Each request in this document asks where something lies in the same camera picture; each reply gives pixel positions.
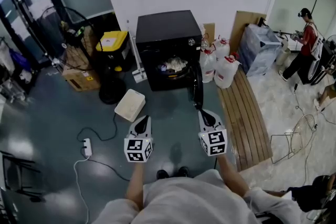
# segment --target washing machine door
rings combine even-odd
[[[311,63],[308,71],[308,80],[311,80],[314,77],[317,67],[319,66],[319,63],[320,60],[315,60]]]
[[[197,110],[203,107],[203,82],[200,63],[191,64],[190,66],[190,86],[188,88],[190,98]]]

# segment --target shoe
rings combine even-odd
[[[282,75],[282,74],[284,73],[283,71],[279,70],[278,73],[279,73],[279,75],[282,77],[283,80],[287,81],[287,79],[285,79],[285,78],[283,77],[283,75]]]
[[[317,110],[317,111],[320,111],[320,110],[321,110],[321,107],[320,107],[320,103],[319,103],[319,101],[315,98],[315,99],[313,100],[313,103],[314,103],[314,105],[315,105],[315,107],[316,107],[316,110]]]
[[[169,174],[165,170],[158,170],[156,180],[169,178]]]
[[[189,169],[185,166],[182,166],[178,171],[176,176],[178,177],[189,177]]]

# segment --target power strip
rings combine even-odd
[[[84,154],[87,157],[92,156],[92,147],[91,147],[91,140],[90,138],[84,139]]]

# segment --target yellow box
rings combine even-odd
[[[97,51],[116,51],[120,49],[128,32],[127,31],[111,31],[105,32],[100,42],[96,45]]]

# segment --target wooden bench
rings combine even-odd
[[[218,88],[225,114],[225,127],[232,141],[238,171],[272,157],[264,119],[252,88],[241,68],[232,85]]]

